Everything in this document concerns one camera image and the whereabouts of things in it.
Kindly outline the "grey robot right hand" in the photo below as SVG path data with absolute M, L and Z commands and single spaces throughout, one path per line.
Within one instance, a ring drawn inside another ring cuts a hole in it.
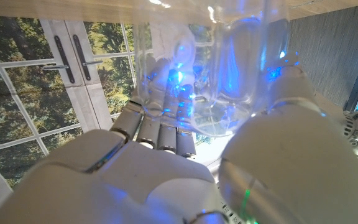
M 38 162 L 0 223 L 358 223 L 358 158 L 314 99 L 297 54 L 274 61 L 269 109 L 243 124 L 219 174 L 105 130 Z

